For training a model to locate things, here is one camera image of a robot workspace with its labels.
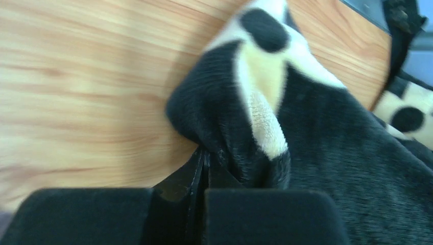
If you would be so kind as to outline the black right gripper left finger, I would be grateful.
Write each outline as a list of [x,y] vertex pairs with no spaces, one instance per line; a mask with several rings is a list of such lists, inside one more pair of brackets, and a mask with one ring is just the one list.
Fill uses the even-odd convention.
[[41,189],[17,209],[1,244],[154,244],[144,188]]

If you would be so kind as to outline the black floral plush blanket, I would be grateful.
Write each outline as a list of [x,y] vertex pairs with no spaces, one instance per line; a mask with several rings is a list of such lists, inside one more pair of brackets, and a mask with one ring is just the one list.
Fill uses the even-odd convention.
[[165,111],[242,189],[330,196],[350,244],[432,244],[432,154],[412,153],[314,57],[286,1],[243,5]]

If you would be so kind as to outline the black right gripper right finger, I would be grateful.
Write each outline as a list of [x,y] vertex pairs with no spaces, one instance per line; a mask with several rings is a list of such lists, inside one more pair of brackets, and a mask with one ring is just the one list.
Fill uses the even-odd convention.
[[333,199],[315,191],[210,189],[207,244],[350,244]]

